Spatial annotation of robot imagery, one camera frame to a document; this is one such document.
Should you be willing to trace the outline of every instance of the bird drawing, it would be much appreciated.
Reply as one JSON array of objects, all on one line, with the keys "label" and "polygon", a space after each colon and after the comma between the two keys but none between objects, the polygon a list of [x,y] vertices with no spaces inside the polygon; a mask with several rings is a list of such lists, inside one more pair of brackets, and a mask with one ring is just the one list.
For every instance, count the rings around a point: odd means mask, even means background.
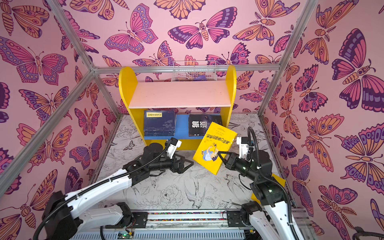
[{"label": "bird drawing", "polygon": [[229,190],[233,193],[233,195],[238,199],[240,200],[239,197],[241,197],[242,195],[245,195],[247,194],[248,192],[247,191],[244,191],[244,187],[240,185],[240,183],[238,182],[238,178],[233,176],[233,175],[230,175],[230,174],[227,174],[225,177],[224,177],[225,180],[227,180],[227,186],[229,188]]},{"label": "bird drawing", "polygon": [[195,181],[194,181],[194,184],[195,184],[195,194],[192,194],[188,191],[187,187],[185,186],[185,182],[184,182],[184,189],[185,189],[185,194],[187,195],[188,200],[193,202],[192,208],[193,209],[199,209],[201,207],[201,205],[203,204],[203,201],[204,201],[205,188],[204,188],[203,196],[200,197],[199,182],[197,182],[197,186],[196,186]]}]

